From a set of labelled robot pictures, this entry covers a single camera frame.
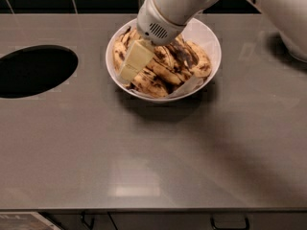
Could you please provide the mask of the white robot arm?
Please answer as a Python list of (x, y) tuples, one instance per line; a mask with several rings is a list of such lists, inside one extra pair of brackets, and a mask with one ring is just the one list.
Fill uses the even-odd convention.
[(167, 45), (199, 12), (260, 13), (278, 30), (293, 58), (307, 59), (307, 0), (144, 0), (136, 28), (148, 43)]

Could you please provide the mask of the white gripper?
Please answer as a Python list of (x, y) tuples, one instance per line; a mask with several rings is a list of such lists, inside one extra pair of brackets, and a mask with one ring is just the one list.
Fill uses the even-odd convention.
[(136, 28), (145, 39), (137, 39), (129, 46), (118, 74), (120, 82), (131, 82), (154, 57), (154, 45), (170, 44), (184, 29), (167, 20), (154, 0), (145, 0), (137, 15)]

